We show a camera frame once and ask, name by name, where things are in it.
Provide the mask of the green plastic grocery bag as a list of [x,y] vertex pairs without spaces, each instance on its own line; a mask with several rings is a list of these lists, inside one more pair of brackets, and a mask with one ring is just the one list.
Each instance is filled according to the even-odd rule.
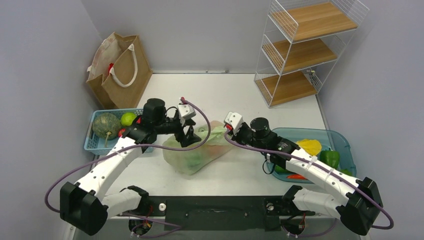
[[201,168],[228,153],[233,146],[225,140],[226,129],[220,121],[210,122],[211,133],[201,147],[190,151],[173,151],[164,149],[164,160],[177,172],[185,175],[193,175]]

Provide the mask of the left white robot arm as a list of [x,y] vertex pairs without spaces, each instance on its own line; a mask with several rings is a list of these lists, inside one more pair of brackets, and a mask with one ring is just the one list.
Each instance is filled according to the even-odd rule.
[[165,102],[150,98],[130,126],[119,137],[115,146],[96,166],[75,183],[66,182],[59,191],[59,217],[84,233],[92,236],[112,217],[133,211],[143,215],[149,210],[149,194],[131,185],[118,193],[107,191],[122,172],[148,148],[166,149],[155,145],[159,135],[174,135],[179,148],[170,151],[191,151],[205,144],[194,133],[193,117],[202,111],[193,103],[180,99],[174,117],[167,116]]

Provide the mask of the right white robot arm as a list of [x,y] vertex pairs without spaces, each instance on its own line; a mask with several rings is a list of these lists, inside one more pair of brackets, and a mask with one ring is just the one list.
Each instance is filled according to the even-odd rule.
[[290,215],[315,212],[331,216],[355,234],[365,236],[384,212],[378,186],[369,177],[347,175],[318,160],[297,143],[271,131],[266,118],[246,124],[238,113],[224,120],[224,137],[232,145],[261,153],[266,162],[305,177],[324,193],[293,185],[282,197],[283,209]]

